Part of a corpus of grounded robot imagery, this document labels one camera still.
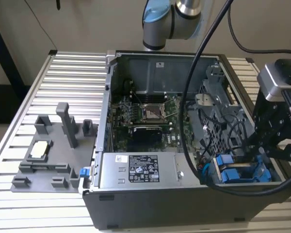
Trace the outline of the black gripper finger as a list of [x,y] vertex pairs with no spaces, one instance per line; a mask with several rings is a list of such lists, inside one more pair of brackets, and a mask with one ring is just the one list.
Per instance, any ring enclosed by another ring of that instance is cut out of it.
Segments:
[[279,147],[266,147],[265,149],[269,158],[291,161],[291,144],[288,144],[283,150]]
[[256,155],[259,155],[259,148],[266,144],[266,138],[258,134],[252,134],[242,142],[241,149],[243,156],[241,162],[250,162]]

